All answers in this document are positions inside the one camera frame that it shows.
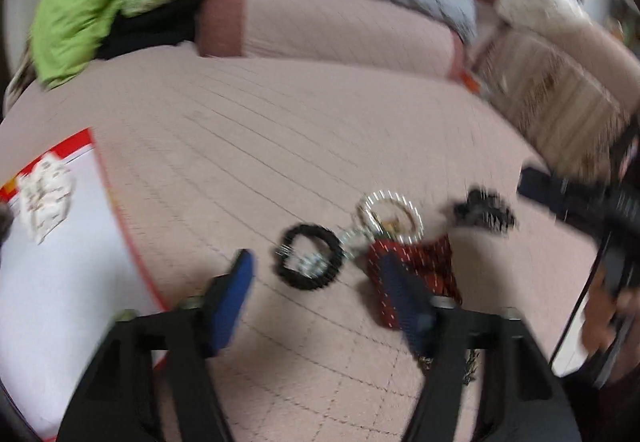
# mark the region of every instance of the black hair tie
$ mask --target black hair tie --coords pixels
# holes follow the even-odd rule
[[[327,260],[320,253],[301,258],[295,269],[287,266],[287,261],[294,253],[291,247],[297,236],[323,241],[331,251]],[[327,286],[338,276],[344,252],[338,237],[329,229],[314,224],[299,224],[288,229],[282,237],[280,247],[276,249],[279,258],[276,271],[290,286],[302,291],[313,291]]]

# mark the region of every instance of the red and white box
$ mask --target red and white box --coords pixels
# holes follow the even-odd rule
[[[67,217],[41,244],[17,216],[15,178],[0,189],[15,216],[0,251],[0,379],[43,440],[58,433],[113,317],[166,309],[110,196],[90,130],[49,151],[75,182]],[[31,173],[39,159],[17,175]]]

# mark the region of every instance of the key ring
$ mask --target key ring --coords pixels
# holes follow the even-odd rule
[[[412,230],[409,232],[388,231],[373,212],[375,205],[381,202],[389,202],[404,211],[412,222]],[[364,197],[358,204],[358,218],[362,226],[377,237],[388,237],[403,245],[419,243],[424,236],[422,218],[414,204],[399,193],[389,190],[374,191]]]
[[[370,244],[375,241],[375,237],[371,234],[371,231],[359,226],[351,226],[348,229],[343,229],[338,235],[338,240],[340,241],[340,246],[344,252],[345,260],[353,260],[355,257],[359,256],[360,253],[354,252],[355,248],[352,245],[353,241],[358,238],[364,238],[367,241],[367,245],[363,249],[363,252],[366,251]]]
[[[323,241],[331,251],[329,259],[321,253],[315,253],[299,257],[296,266],[289,267],[287,262],[295,254],[292,244],[298,236]],[[288,229],[280,247],[276,249],[276,254],[279,257],[276,266],[278,274],[292,287],[302,291],[320,289],[334,281],[344,261],[344,252],[338,237],[329,229],[313,224],[299,224]]]

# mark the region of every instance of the sofa cushion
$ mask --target sofa cushion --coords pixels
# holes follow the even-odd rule
[[[446,25],[385,0],[205,0],[201,56],[337,61],[457,79],[465,50]]]

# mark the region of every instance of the red keychain pouch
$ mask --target red keychain pouch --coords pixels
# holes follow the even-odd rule
[[[382,288],[378,262],[387,253],[395,253],[407,269],[420,277],[431,292],[453,298],[459,305],[462,296],[451,269],[451,245],[444,235],[430,244],[402,245],[389,239],[378,239],[367,252],[367,274],[378,292],[383,325],[398,329],[396,310]]]

